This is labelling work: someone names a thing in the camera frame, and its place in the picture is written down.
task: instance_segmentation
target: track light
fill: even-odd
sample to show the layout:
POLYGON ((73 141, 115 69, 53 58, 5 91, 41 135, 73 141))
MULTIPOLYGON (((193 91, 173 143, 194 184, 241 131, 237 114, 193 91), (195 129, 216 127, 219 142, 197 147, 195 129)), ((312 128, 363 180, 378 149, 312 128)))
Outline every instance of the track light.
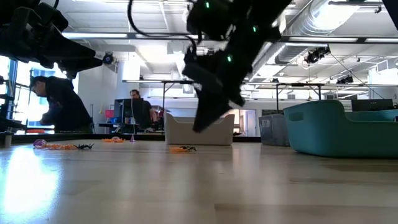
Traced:
POLYGON ((308 52, 304 61, 308 64, 317 63, 319 60, 325 57, 325 55, 330 54, 329 45, 327 47, 318 47, 314 51, 308 52))
POLYGON ((336 84, 350 84, 353 83, 354 79, 351 75, 344 77, 344 78, 340 78, 337 80, 336 84))

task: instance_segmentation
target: computer monitor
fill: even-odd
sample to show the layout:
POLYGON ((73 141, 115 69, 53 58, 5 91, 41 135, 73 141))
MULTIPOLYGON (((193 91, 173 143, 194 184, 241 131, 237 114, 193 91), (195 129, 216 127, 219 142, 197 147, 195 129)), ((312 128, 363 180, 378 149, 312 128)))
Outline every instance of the computer monitor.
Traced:
POLYGON ((352 110, 356 111, 380 111, 392 110, 392 99, 388 100, 351 100, 352 110))
POLYGON ((150 108, 144 106, 144 100, 141 99, 117 99, 114 101, 114 115, 119 116, 124 122, 124 118, 132 118, 142 128, 150 127, 150 108))

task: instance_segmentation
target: gray storage box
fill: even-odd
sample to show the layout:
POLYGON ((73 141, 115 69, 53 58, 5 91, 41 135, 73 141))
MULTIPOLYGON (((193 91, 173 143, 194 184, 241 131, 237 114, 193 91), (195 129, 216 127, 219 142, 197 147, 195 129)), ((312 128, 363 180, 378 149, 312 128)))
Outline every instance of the gray storage box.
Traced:
POLYGON ((290 146, 285 116, 273 114, 259 118, 261 142, 269 146, 290 146))

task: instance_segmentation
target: black cable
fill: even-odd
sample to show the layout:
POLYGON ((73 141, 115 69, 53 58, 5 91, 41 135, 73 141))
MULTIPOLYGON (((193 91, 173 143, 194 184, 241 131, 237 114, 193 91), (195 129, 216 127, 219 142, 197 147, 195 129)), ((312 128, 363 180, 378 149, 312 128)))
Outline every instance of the black cable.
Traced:
POLYGON ((383 100, 385 100, 380 94, 378 94, 376 91, 374 91, 368 84, 366 84, 365 82, 362 82, 362 80, 360 80, 356 75, 354 75, 354 73, 348 69, 346 66, 343 65, 342 62, 340 62, 332 53, 330 53, 330 55, 336 59, 336 61, 343 66, 352 76, 354 76, 356 79, 358 79, 364 86, 368 87, 370 90, 372 90, 377 96, 380 96, 383 100))
POLYGON ((53 8, 56 9, 58 7, 60 0, 55 0, 53 8))
POLYGON ((134 21, 133 21, 133 19, 132 19, 132 13, 131 13, 131 11, 132 11, 132 2, 133 2, 133 0, 129 0, 129 4, 128 4, 128 7, 127 7, 127 17, 128 17, 128 19, 129 19, 129 23, 130 23, 130 26, 132 27, 132 29, 134 29, 134 31, 136 31, 138 34, 141 34, 141 35, 144 35, 144 36, 146 36, 146 37, 175 37, 175 36, 184 36, 184 37, 186 37, 191 43, 192 43, 192 52, 196 55, 196 52, 197 52, 197 43, 195 42, 195 40, 192 38, 192 37, 190 37, 189 35, 186 35, 186 34, 170 34, 170 35, 151 35, 151 34, 147 34, 147 33, 145 33, 145 32, 143 32, 143 31, 141 31, 140 29, 138 29, 138 27, 136 27, 136 25, 134 24, 134 21))

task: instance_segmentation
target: window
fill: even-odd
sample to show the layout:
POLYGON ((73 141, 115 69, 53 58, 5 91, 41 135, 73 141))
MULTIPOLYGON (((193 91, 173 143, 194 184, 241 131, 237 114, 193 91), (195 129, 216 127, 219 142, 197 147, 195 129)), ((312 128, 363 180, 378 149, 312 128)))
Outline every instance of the window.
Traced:
MULTIPOLYGON (((0 75, 5 80, 8 79, 10 60, 7 57, 0 56, 0 75)), ((7 85, 0 85, 0 94, 6 94, 7 85)), ((0 104, 4 103, 4 99, 0 99, 0 104)))
MULTIPOLYGON (((53 126, 43 127, 39 121, 42 119, 42 115, 49 110, 49 104, 46 98, 36 96, 36 94, 29 91, 28 86, 30 85, 30 73, 33 77, 45 76, 45 77, 59 77, 66 78, 66 76, 60 71, 57 66, 54 69, 47 69, 38 63, 18 63, 17 68, 17 89, 15 94, 15 120, 22 121, 22 124, 26 124, 28 120, 28 128, 52 128, 53 126)), ((72 81, 77 93, 78 76, 72 81)))

